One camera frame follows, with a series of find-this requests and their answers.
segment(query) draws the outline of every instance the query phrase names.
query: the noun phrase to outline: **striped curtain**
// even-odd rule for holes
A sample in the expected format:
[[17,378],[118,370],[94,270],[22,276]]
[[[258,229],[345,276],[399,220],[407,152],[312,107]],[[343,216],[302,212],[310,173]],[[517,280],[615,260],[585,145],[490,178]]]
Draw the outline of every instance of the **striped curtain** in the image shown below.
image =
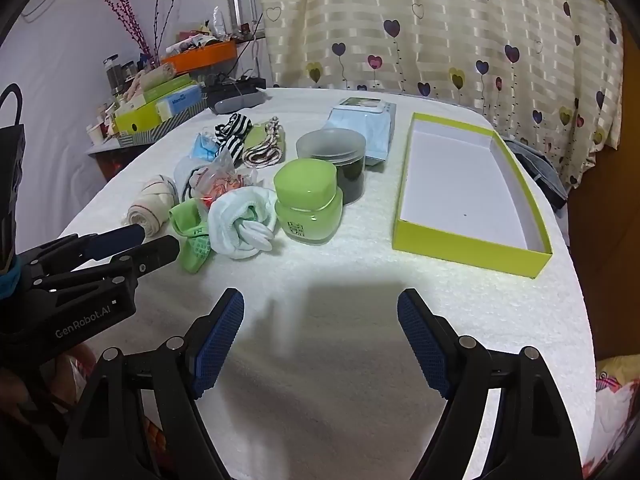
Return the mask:
[[577,186],[620,137],[622,26],[607,0],[262,0],[279,86],[474,108]]

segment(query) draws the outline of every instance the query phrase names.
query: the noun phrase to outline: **yellow-green box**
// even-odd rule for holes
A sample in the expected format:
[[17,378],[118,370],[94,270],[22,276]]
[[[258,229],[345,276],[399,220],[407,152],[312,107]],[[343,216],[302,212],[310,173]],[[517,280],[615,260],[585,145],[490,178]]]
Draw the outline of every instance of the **yellow-green box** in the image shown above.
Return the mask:
[[414,114],[393,248],[535,278],[552,256],[540,210],[494,130]]

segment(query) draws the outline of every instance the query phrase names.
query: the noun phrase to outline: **brown cabinet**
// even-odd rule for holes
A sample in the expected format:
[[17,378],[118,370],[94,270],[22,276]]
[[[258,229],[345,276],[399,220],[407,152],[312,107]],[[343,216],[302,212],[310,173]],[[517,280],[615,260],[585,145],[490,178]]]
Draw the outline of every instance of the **brown cabinet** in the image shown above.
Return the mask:
[[569,196],[571,254],[596,359],[640,354],[640,50],[625,29],[620,147]]

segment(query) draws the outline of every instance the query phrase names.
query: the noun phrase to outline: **table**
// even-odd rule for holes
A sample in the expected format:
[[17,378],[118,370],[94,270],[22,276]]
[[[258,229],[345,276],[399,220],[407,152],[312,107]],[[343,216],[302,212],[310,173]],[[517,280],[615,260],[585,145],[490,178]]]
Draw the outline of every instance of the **table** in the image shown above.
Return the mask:
[[[380,96],[371,92],[363,95]],[[270,89],[244,113],[278,116],[286,159],[295,141],[322,126],[331,107],[353,92]],[[554,256],[535,280],[401,253],[392,223],[412,112],[489,127],[479,114],[433,100],[386,94],[398,104],[383,167],[367,171],[364,196],[347,206],[335,237],[313,247],[276,236],[271,253],[233,261],[215,256],[196,275],[177,264],[140,280],[135,316],[90,341],[100,352],[156,348],[181,335],[232,286],[243,294],[244,321],[216,386],[198,401],[210,436],[237,479],[409,479],[444,408],[430,390],[396,317],[396,299],[415,287],[434,314],[486,348],[536,346],[564,399],[584,458],[594,416],[594,358],[574,267],[553,212],[526,176],[545,219]],[[153,174],[171,175],[209,110],[151,146],[111,180],[63,234],[120,225]],[[279,166],[260,171],[271,186]],[[491,392],[467,478],[480,474],[491,440],[498,392]],[[153,402],[145,405],[153,408]]]

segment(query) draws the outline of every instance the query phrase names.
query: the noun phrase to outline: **blue gripper pad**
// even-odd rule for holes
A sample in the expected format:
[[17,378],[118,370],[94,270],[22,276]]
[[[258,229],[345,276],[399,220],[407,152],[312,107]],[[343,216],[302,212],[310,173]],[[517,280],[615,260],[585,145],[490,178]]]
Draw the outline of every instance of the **blue gripper pad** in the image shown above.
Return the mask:
[[244,298],[235,291],[195,356],[191,387],[196,399],[216,383],[243,317]]
[[446,355],[407,290],[398,296],[398,321],[430,388],[438,390],[443,398],[449,400],[452,385],[447,378]]

